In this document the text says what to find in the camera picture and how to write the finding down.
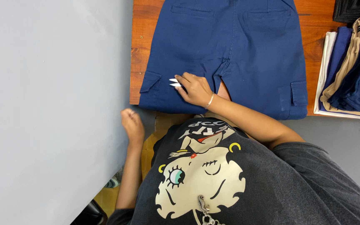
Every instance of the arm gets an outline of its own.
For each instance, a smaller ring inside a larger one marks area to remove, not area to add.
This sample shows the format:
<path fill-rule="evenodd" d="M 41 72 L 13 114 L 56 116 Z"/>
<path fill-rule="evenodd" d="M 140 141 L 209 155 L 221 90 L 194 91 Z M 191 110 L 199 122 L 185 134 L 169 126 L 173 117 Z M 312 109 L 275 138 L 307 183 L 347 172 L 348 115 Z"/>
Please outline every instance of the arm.
<path fill-rule="evenodd" d="M 127 157 L 124 164 L 122 182 L 117 195 L 116 209 L 133 209 L 136 206 L 136 196 L 140 187 L 141 151 L 144 142 L 144 126 L 140 116 L 131 109 L 120 112 L 122 125 L 129 137 Z"/>
<path fill-rule="evenodd" d="M 183 76 L 176 75 L 175 78 L 187 90 L 186 92 L 183 88 L 176 87 L 176 90 L 186 102 L 202 107 L 209 103 L 213 93 L 204 77 L 185 72 Z M 210 111 L 230 120 L 268 149 L 273 150 L 275 146 L 285 142 L 305 142 L 295 131 L 277 120 L 223 99 L 216 94 L 213 95 L 212 103 L 208 106 Z"/>

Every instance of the stack of folded clothes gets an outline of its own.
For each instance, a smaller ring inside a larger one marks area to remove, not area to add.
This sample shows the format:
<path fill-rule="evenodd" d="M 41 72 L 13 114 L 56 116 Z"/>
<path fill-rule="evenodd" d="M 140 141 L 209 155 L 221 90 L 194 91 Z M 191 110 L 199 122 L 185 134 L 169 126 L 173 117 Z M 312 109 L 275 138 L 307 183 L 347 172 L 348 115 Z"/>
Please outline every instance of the stack of folded clothes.
<path fill-rule="evenodd" d="M 360 119 L 360 18 L 327 32 L 314 113 Z"/>

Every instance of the wooden table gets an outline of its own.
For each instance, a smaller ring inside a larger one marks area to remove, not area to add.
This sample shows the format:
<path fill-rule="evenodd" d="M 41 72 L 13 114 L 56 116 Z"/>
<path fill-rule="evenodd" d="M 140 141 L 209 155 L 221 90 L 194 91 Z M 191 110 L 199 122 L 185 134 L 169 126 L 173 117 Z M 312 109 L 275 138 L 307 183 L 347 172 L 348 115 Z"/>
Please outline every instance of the wooden table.
<path fill-rule="evenodd" d="M 133 34 L 131 49 L 130 104 L 138 105 L 140 88 L 147 68 L 152 37 L 157 18 L 164 0 L 134 0 Z M 294 0 L 300 16 L 301 33 L 306 62 L 306 81 L 308 88 L 308 115 L 313 114 L 317 79 L 322 61 L 324 38 L 327 31 L 337 31 L 343 23 L 333 22 L 335 0 Z M 229 98 L 227 88 L 222 82 L 218 95 Z"/>

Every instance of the navy blue cargo pants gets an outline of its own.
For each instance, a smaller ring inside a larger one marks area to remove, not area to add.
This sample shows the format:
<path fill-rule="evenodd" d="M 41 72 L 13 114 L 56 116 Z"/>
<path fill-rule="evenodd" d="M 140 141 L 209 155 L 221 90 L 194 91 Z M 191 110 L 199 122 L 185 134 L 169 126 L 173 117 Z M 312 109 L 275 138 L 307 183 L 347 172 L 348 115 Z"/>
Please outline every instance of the navy blue cargo pants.
<path fill-rule="evenodd" d="M 307 114 L 305 59 L 293 0 L 166 0 L 144 75 L 139 106 L 205 113 L 169 79 L 189 72 L 233 102 L 278 120 Z"/>

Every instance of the cartoon eye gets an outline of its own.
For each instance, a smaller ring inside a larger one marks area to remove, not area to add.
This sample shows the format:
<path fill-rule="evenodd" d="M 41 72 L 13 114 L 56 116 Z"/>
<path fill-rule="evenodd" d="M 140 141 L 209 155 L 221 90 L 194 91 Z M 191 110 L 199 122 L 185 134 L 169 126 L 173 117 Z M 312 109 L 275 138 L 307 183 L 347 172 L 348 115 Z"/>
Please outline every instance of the cartoon eye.
<path fill-rule="evenodd" d="M 176 166 L 176 168 L 172 167 L 172 171 L 169 171 L 169 178 L 167 180 L 169 180 L 169 183 L 167 186 L 169 186 L 170 184 L 172 184 L 172 189 L 175 185 L 177 185 L 177 187 L 180 185 L 180 183 L 183 183 L 184 177 L 186 176 L 186 174 L 184 173 L 184 171 L 178 166 Z"/>

